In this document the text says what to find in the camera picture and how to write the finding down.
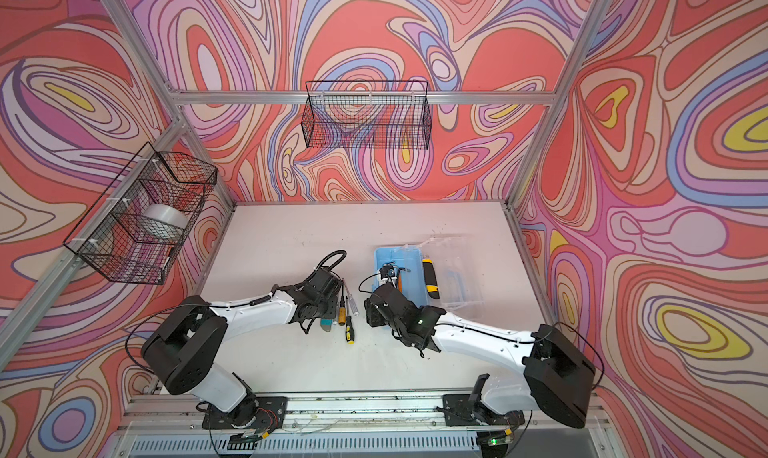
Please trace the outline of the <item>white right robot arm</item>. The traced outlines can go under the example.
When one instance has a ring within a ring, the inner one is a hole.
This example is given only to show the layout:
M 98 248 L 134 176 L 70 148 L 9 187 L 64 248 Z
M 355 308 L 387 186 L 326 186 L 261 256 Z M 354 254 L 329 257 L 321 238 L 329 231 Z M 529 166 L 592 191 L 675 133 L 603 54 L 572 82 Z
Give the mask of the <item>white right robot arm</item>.
M 419 353 L 455 353 L 504 370 L 480 374 L 466 401 L 471 421 L 510 423 L 512 415 L 539 410 L 570 428 L 586 426 L 595 365 L 554 325 L 535 331 L 496 328 L 435 306 L 417 306 L 385 283 L 364 301 L 370 327 Z

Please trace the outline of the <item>teal utility knife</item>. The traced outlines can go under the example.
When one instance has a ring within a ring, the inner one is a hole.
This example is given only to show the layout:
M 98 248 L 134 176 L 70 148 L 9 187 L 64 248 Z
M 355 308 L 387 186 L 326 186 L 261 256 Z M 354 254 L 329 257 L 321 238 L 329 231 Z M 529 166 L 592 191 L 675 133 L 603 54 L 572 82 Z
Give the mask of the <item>teal utility knife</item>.
M 333 327 L 333 320 L 330 318 L 322 318 L 320 321 L 320 327 L 325 332 L 331 332 Z

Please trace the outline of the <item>yellow black utility knife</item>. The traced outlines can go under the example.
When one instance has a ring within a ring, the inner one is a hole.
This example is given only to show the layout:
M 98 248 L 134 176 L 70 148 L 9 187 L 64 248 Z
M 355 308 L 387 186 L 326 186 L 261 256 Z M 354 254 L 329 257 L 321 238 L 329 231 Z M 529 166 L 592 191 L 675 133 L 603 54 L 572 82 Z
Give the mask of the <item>yellow black utility knife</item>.
M 422 269 L 424 275 L 424 283 L 427 296 L 433 300 L 440 299 L 439 285 L 437 282 L 437 275 L 434 268 L 434 264 L 431 259 L 425 258 L 422 260 Z

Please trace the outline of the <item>blue plastic tool box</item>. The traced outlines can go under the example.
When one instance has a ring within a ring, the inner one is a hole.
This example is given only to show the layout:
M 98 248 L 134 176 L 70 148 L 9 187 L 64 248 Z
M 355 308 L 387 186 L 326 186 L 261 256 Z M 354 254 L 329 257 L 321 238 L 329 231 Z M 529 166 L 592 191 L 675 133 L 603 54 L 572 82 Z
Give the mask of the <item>blue plastic tool box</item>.
M 374 251 L 373 285 L 392 283 L 417 306 L 441 307 L 461 317 L 483 315 L 484 299 L 467 239 L 438 235 L 417 244 Z

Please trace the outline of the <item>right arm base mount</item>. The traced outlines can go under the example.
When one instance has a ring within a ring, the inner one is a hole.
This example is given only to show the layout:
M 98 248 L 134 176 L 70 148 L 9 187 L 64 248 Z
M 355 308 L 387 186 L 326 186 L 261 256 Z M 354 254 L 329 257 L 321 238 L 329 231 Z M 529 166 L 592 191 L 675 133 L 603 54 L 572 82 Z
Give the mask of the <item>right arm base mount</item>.
M 499 414 L 482 403 L 482 390 L 489 378 L 488 373 L 479 375 L 469 394 L 442 396 L 442 405 L 435 410 L 443 414 L 447 426 L 505 426 L 515 430 L 526 423 L 525 415 L 520 410 Z

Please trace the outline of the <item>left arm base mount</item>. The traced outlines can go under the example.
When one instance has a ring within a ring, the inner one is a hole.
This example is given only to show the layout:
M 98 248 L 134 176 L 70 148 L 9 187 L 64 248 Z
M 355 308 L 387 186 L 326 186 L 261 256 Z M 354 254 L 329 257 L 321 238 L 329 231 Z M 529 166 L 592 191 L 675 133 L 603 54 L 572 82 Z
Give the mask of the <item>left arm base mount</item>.
M 206 430 L 254 429 L 274 431 L 283 426 L 288 398 L 285 396 L 247 396 L 232 411 L 224 413 L 213 407 L 205 411 L 202 428 Z

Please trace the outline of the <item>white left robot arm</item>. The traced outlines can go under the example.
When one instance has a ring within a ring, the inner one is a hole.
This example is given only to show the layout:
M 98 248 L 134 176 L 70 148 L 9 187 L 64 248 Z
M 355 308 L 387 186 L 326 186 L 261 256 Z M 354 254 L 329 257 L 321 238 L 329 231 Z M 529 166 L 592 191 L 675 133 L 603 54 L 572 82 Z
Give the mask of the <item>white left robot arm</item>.
M 342 279 L 316 267 L 303 281 L 274 286 L 267 294 L 234 302 L 186 298 L 141 348 L 141 357 L 172 395 L 191 394 L 216 411 L 243 421 L 256 413 L 254 392 L 216 363 L 221 345 L 271 326 L 297 324 L 307 334 L 314 322 L 333 317 Z

